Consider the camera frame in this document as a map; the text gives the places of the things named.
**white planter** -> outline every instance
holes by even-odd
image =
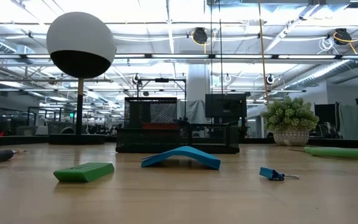
[[[283,131],[274,132],[274,141],[282,146],[304,146],[309,141],[309,129],[290,126]]]

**white sphere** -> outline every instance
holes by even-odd
[[[47,33],[47,48],[55,65],[77,78],[103,74],[116,54],[110,29],[85,12],[69,12],[55,19]]]

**wooden table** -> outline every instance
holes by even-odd
[[[218,154],[220,170],[179,157],[140,168],[149,154],[103,146],[4,146],[25,149],[0,163],[0,223],[358,223],[358,160],[313,157],[274,145]],[[114,174],[59,184],[52,172],[112,161]],[[297,174],[269,181],[260,166]]]

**green plant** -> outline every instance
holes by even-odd
[[[267,105],[267,112],[260,115],[267,120],[265,127],[272,131],[281,131],[289,126],[313,129],[319,120],[311,110],[311,103],[305,103],[302,98],[292,100],[289,96]]]

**blue binder clip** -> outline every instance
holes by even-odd
[[[299,176],[297,175],[290,175],[290,174],[285,175],[283,173],[277,172],[276,170],[269,169],[266,167],[260,168],[259,175],[264,176],[269,180],[278,180],[278,181],[283,181],[284,177],[299,179]]]

